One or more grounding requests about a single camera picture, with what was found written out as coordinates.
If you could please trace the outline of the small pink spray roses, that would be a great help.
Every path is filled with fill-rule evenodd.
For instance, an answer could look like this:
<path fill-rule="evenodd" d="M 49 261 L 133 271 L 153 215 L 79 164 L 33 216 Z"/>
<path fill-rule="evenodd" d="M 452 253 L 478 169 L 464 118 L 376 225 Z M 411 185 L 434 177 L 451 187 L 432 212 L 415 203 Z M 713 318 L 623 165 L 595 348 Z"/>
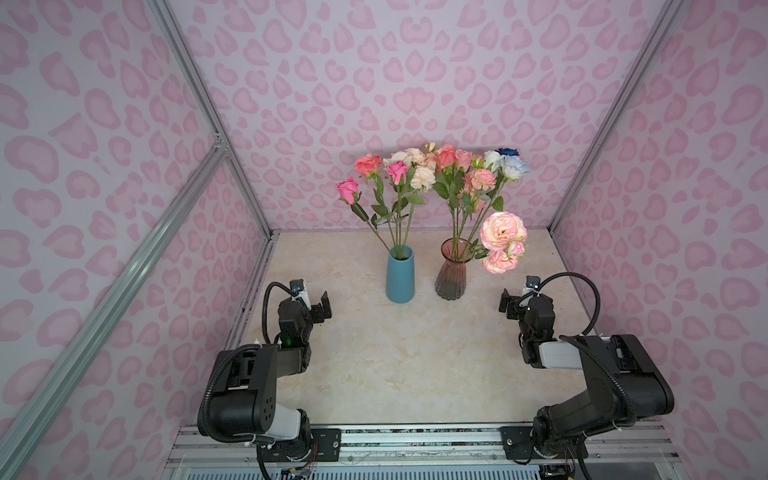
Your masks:
<path fill-rule="evenodd" d="M 465 177 L 462 206 L 465 220 L 474 219 L 466 244 L 457 248 L 459 259 L 479 260 L 492 274 L 515 269 L 523 257 L 528 238 L 524 221 L 505 209 L 501 195 L 508 179 L 501 172 L 474 169 Z"/>

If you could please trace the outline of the pink cream spray roses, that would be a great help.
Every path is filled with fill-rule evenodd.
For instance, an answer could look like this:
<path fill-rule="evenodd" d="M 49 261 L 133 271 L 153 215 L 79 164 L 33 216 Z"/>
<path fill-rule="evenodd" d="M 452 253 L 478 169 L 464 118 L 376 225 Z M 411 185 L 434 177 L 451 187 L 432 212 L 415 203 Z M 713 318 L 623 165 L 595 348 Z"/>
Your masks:
<path fill-rule="evenodd" d="M 422 193 L 430 190 L 436 182 L 437 146 L 429 142 L 423 148 L 405 150 L 405 162 L 409 165 L 408 186 L 410 192 Z"/>

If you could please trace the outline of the cream pink rose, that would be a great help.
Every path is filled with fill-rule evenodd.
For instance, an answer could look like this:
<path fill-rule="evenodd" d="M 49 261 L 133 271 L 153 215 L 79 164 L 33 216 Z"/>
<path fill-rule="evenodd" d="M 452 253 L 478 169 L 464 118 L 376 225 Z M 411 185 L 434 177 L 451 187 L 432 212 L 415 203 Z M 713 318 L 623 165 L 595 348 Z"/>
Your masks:
<path fill-rule="evenodd" d="M 389 165 L 391 165 L 392 163 L 395 163 L 395 162 L 397 162 L 397 161 L 404 161 L 404 162 L 405 162 L 405 156 L 406 156 L 406 154 L 405 154 L 405 150 L 401 150 L 401 151 L 398 151 L 398 152 L 395 152 L 395 153 L 393 153 L 393 154 L 392 154 L 392 155 L 391 155 L 389 158 L 386 158 L 386 159 L 385 159 L 385 161 L 384 161 L 384 165 L 385 165 L 385 173 L 386 173 L 386 176 L 387 176 L 387 178 L 388 178 L 388 182 L 389 182 L 389 184 L 390 184 L 390 185 L 391 185 L 391 182 L 390 182 L 390 177 L 389 177 L 389 174 L 388 174 L 388 171 L 387 171 L 387 167 L 388 167 Z M 409 171 L 408 171 L 408 175 L 407 175 L 407 190 L 406 190 L 406 199 L 405 199 L 405 201 L 404 201 L 404 203 L 405 203 L 405 204 L 406 204 L 406 200 L 407 200 L 407 198 L 408 198 L 410 195 L 414 194 L 414 192 L 410 192 L 410 190 L 409 190 L 409 186 L 408 186 L 408 180 L 409 180 Z"/>

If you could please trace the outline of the magenta small rose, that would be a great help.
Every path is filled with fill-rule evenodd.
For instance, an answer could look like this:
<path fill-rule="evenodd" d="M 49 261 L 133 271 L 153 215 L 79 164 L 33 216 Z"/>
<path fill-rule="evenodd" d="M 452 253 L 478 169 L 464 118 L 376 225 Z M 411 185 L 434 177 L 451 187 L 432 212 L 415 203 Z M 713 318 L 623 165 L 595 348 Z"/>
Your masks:
<path fill-rule="evenodd" d="M 404 161 L 397 161 L 389 165 L 387 171 L 395 193 L 395 201 L 391 209 L 391 224 L 394 226 L 395 258 L 404 260 L 406 254 L 402 222 L 404 220 L 403 210 L 405 208 L 404 201 L 406 199 L 409 166 Z"/>
<path fill-rule="evenodd" d="M 359 182 L 349 176 L 347 179 L 336 185 L 336 190 L 340 200 L 349 206 L 354 215 L 368 226 L 368 228 L 373 232 L 375 237 L 384 246 L 384 248 L 387 251 L 390 251 L 390 247 L 387 245 L 378 231 L 378 226 L 375 224 L 373 218 L 367 213 L 366 209 L 360 203 L 361 192 Z"/>

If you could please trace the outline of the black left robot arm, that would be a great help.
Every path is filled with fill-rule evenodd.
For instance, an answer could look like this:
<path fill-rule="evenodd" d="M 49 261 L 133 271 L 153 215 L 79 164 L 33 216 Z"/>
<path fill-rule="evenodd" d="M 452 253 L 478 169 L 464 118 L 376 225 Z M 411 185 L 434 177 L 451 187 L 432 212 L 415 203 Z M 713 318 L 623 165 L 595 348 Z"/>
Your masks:
<path fill-rule="evenodd" d="M 304 461 L 314 456 L 308 414 L 280 405 L 278 380 L 307 371 L 315 325 L 332 317 L 327 293 L 306 305 L 300 297 L 278 306 L 276 343 L 244 344 L 217 355 L 198 410 L 201 435 L 225 443 L 250 443 L 274 459 Z"/>

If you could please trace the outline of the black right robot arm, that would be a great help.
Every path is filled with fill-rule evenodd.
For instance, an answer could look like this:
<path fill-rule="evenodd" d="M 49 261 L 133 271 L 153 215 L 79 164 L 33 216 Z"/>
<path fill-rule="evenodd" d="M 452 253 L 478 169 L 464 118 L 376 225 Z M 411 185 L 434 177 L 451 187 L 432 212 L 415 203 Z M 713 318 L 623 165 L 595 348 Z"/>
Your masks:
<path fill-rule="evenodd" d="M 672 389 L 636 336 L 555 336 L 554 301 L 532 290 L 503 291 L 499 311 L 518 323 L 525 364 L 579 370 L 585 382 L 581 393 L 540 408 L 530 427 L 502 427 L 507 459 L 521 465 L 567 453 L 584 459 L 587 439 L 673 410 Z"/>

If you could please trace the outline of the pink glass vase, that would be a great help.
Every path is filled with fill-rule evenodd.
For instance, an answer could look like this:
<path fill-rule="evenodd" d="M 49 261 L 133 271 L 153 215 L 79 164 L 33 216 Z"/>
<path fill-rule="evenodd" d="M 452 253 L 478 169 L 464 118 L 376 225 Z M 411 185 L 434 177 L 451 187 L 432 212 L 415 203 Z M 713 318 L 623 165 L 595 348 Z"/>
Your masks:
<path fill-rule="evenodd" d="M 435 291 L 444 300 L 458 300 L 466 290 L 467 264 L 471 260 L 469 243 L 447 239 L 441 245 L 443 264 L 435 281 Z"/>

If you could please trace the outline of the teal ceramic vase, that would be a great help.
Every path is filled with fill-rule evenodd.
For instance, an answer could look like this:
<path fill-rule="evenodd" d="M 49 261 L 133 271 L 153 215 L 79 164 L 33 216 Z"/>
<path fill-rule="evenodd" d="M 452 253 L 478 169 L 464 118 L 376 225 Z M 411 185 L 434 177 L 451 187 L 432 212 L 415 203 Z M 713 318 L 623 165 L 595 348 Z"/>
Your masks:
<path fill-rule="evenodd" d="M 415 263 L 413 250 L 397 245 L 390 250 L 386 272 L 386 296 L 397 304 L 405 304 L 415 295 Z"/>

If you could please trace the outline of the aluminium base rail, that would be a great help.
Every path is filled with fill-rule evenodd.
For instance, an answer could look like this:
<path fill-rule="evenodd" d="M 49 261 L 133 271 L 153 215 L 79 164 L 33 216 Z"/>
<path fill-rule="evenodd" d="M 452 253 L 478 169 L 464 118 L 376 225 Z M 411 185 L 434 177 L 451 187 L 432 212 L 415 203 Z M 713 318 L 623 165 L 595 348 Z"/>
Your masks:
<path fill-rule="evenodd" d="M 685 479 L 663 426 L 634 427 L 585 440 L 553 458 L 526 444 L 526 423 L 330 424 L 299 460 L 264 445 L 221 444 L 185 427 L 165 479 Z"/>

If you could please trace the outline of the diagonal aluminium frame bar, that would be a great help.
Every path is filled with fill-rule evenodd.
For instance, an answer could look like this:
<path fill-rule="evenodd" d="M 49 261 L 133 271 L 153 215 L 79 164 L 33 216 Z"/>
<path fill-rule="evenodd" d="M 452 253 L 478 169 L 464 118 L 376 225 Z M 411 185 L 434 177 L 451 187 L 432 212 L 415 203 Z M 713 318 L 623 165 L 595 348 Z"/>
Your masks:
<path fill-rule="evenodd" d="M 20 474 L 225 158 L 211 149 L 21 409 L 1 439 L 3 479 Z"/>

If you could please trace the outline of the right corner aluminium post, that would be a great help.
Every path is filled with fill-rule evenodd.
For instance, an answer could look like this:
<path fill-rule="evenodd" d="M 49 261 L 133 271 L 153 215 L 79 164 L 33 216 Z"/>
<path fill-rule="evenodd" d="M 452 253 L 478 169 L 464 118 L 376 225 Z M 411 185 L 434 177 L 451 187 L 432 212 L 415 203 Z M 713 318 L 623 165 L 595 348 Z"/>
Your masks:
<path fill-rule="evenodd" d="M 625 79 L 622 81 L 616 97 L 597 129 L 595 137 L 589 145 L 574 177 L 569 183 L 551 223 L 547 227 L 552 238 L 555 238 L 557 233 L 563 228 L 567 215 L 576 204 L 579 193 L 586 185 L 590 174 L 600 160 L 610 136 L 620 124 L 622 116 L 660 55 L 665 42 L 675 32 L 688 4 L 689 2 L 684 0 L 667 0 L 663 2 L 656 20 L 650 28 Z"/>

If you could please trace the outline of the corner aluminium post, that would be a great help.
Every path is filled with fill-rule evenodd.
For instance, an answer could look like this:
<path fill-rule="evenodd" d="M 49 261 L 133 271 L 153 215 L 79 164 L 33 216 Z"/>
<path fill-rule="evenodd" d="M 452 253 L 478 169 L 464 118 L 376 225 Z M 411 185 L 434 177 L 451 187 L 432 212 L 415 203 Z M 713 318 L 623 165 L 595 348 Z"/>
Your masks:
<path fill-rule="evenodd" d="M 576 204 L 579 193 L 586 185 L 590 174 L 600 160 L 610 136 L 620 124 L 622 116 L 660 55 L 665 42 L 675 32 L 688 4 L 689 2 L 684 0 L 667 0 L 663 2 L 656 20 L 650 28 L 625 79 L 622 81 L 616 97 L 597 129 L 595 137 L 589 145 L 574 177 L 569 183 L 551 223 L 547 227 L 552 238 L 555 238 L 557 233 L 563 228 L 567 215 Z"/>
<path fill-rule="evenodd" d="M 171 3 L 166 0 L 148 0 L 145 4 L 151 11 L 155 23 L 167 40 L 171 54 L 179 65 L 200 111 L 216 139 L 216 144 L 224 150 L 225 161 L 234 175 L 236 185 L 244 196 L 246 206 L 256 221 L 262 236 L 267 240 L 270 240 L 273 236 L 273 231 L 269 227 L 269 223 L 258 201 L 255 190 L 247 177 L 245 168 L 235 151 L 221 116 L 214 105 L 212 95 L 195 62 L 190 44 L 186 40 L 184 32 L 178 23 Z"/>

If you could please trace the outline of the left corner aluminium post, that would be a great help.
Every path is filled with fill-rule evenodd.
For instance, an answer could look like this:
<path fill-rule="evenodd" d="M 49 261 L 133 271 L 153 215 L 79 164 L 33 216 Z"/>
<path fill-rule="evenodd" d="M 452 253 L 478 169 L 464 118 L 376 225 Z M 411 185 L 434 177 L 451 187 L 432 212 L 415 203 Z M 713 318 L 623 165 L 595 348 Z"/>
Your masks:
<path fill-rule="evenodd" d="M 270 240 L 273 236 L 273 231 L 269 227 L 269 223 L 258 201 L 255 190 L 247 177 L 245 168 L 235 151 L 221 116 L 214 105 L 212 95 L 195 62 L 190 44 L 186 40 L 184 32 L 178 23 L 171 3 L 166 0 L 148 0 L 145 4 L 151 11 L 155 23 L 167 40 L 171 54 L 179 65 L 200 111 L 216 139 L 216 144 L 224 150 L 225 161 L 234 175 L 236 185 L 244 196 L 246 206 L 256 221 L 262 236 L 267 240 Z"/>

